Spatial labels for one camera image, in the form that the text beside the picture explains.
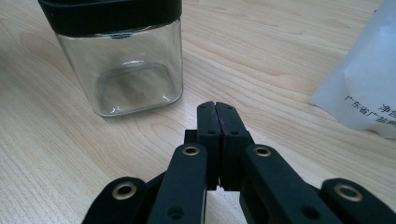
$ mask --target screw hole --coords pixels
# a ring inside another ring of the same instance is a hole
[[[352,202],[359,202],[363,199],[363,196],[358,190],[348,185],[337,184],[334,186],[334,190],[338,195]]]
[[[174,206],[174,207],[169,208],[168,216],[172,220],[179,220],[179,219],[183,218],[183,216],[184,216],[183,208],[180,206]]]
[[[124,182],[118,184],[112,192],[113,198],[117,200],[126,200],[134,196],[136,193],[136,186],[132,182]]]
[[[303,215],[309,219],[313,219],[313,220],[318,220],[320,219],[320,213],[313,207],[310,206],[304,206],[301,209],[301,212],[303,213]]]
[[[256,155],[262,157],[268,157],[271,155],[271,151],[265,147],[256,147],[254,148],[254,152],[256,153]]]
[[[183,149],[183,154],[187,156],[195,156],[199,153],[198,147],[186,147]]]

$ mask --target black lid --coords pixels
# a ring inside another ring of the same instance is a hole
[[[53,31],[83,36],[161,25],[181,16],[181,0],[38,0]]]

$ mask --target clear glass jar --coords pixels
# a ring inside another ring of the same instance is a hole
[[[119,33],[56,36],[98,115],[139,112],[182,94],[180,20]]]
[[[98,115],[131,114],[181,96],[181,0],[38,3]]]

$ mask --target wood grain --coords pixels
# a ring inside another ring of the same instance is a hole
[[[185,0],[182,98],[103,119],[38,3],[0,0],[0,223],[79,223],[111,180],[164,171],[206,101],[234,105],[255,141],[306,182],[347,178],[396,210],[396,141],[308,103],[381,3]],[[237,200],[210,192],[206,222],[246,222]]]

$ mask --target brass grommet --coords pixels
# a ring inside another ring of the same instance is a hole
[[[184,155],[187,156],[195,156],[199,153],[199,148],[198,147],[185,147],[182,150]]]
[[[254,148],[254,152],[256,153],[256,155],[262,156],[262,157],[271,156],[271,151],[268,148],[265,148],[265,147],[255,147]]]
[[[358,190],[345,184],[335,185],[334,190],[338,195],[352,202],[359,202],[363,199],[363,195]]]
[[[113,198],[117,200],[126,200],[134,196],[136,193],[137,187],[134,185],[134,183],[128,181],[128,182],[123,182],[118,184],[114,189],[113,189]]]

